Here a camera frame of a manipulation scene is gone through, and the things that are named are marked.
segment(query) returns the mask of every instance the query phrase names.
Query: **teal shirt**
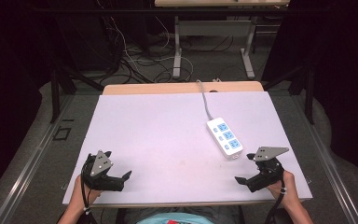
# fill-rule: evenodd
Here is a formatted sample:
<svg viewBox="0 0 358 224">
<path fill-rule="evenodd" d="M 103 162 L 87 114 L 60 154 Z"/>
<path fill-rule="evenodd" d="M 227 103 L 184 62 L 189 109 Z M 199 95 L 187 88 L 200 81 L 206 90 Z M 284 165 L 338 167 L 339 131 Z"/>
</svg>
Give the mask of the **teal shirt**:
<svg viewBox="0 0 358 224">
<path fill-rule="evenodd" d="M 138 224 L 213 224 L 205 217 L 188 213 L 161 213 L 148 217 Z"/>
</svg>

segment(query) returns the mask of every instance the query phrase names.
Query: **power outlet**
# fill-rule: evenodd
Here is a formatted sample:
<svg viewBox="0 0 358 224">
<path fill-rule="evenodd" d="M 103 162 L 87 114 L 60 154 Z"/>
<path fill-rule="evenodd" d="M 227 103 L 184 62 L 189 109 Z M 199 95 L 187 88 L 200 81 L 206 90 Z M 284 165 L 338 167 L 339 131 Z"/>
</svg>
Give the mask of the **power outlet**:
<svg viewBox="0 0 358 224">
<path fill-rule="evenodd" d="M 243 151 L 243 146 L 221 118 L 207 122 L 208 130 L 226 158 L 237 159 Z"/>
</svg>

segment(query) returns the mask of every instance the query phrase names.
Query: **background desk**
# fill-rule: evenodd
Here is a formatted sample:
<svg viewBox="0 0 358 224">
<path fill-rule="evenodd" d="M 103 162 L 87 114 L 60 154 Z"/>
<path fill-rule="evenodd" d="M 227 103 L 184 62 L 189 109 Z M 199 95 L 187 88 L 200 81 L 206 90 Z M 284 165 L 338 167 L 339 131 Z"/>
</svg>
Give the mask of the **background desk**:
<svg viewBox="0 0 358 224">
<path fill-rule="evenodd" d="M 264 7 L 282 6 L 289 4 L 288 0 L 156 0 L 157 7 Z M 180 21 L 175 17 L 175 60 L 173 63 L 173 77 L 180 76 L 182 50 L 181 35 L 234 35 L 246 36 L 245 48 L 241 49 L 241 56 L 249 79 L 255 78 L 255 73 L 249 59 L 249 51 L 255 35 L 257 17 L 248 21 Z"/>
<path fill-rule="evenodd" d="M 88 154 L 96 154 L 98 149 L 112 151 L 114 166 L 109 175 L 122 176 L 129 170 L 132 175 L 122 192 L 106 191 L 96 206 L 271 201 L 266 189 L 251 193 L 234 178 L 258 174 L 247 153 L 261 146 L 291 148 L 269 94 L 258 82 L 204 83 L 204 89 L 227 91 L 205 95 L 212 116 L 224 118 L 244 145 L 238 159 L 226 160 L 208 133 L 198 83 L 109 86 L 100 96 L 63 203 L 69 202 L 74 179 Z M 153 94 L 140 94 L 148 91 Z M 311 198 L 293 151 L 279 160 L 296 175 L 299 197 Z"/>
</svg>

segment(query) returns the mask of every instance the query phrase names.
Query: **person's arm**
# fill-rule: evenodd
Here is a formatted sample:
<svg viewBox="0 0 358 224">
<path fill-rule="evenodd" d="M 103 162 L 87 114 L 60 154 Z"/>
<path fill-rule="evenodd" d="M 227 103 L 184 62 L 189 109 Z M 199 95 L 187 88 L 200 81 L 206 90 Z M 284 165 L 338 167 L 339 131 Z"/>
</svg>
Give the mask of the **person's arm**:
<svg viewBox="0 0 358 224">
<path fill-rule="evenodd" d="M 93 204 L 94 201 L 101 195 L 100 190 L 89 189 L 84 185 L 86 197 L 89 195 L 89 204 Z M 84 202 L 83 195 L 81 193 L 81 180 L 80 175 L 76 178 L 74 190 L 72 191 L 71 200 L 69 201 L 68 207 L 58 221 L 60 224 L 76 224 L 80 216 L 84 213 Z"/>
<path fill-rule="evenodd" d="M 287 211 L 290 218 L 295 224 L 313 223 L 307 210 L 298 199 L 295 176 L 288 171 L 284 171 L 283 181 L 286 186 L 286 194 L 283 196 L 281 205 Z M 281 187 L 281 181 L 278 181 L 277 183 L 268 186 L 267 189 L 271 192 L 274 198 L 277 199 L 281 193 Z"/>
</svg>

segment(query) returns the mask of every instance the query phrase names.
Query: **person's right hand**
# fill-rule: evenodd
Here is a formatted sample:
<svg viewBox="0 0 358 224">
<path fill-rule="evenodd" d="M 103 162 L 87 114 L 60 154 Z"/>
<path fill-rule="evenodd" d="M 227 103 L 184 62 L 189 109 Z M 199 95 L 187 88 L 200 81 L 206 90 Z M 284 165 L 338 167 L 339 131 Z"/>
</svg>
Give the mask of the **person's right hand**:
<svg viewBox="0 0 358 224">
<path fill-rule="evenodd" d="M 284 171 L 283 181 L 286 187 L 286 194 L 283 196 L 281 204 L 289 214 L 290 218 L 294 223 L 312 223 L 310 215 L 298 199 L 295 176 L 288 171 Z M 281 180 L 275 184 L 267 186 L 267 189 L 271 192 L 275 199 L 278 199 L 281 194 L 281 188 Z"/>
</svg>

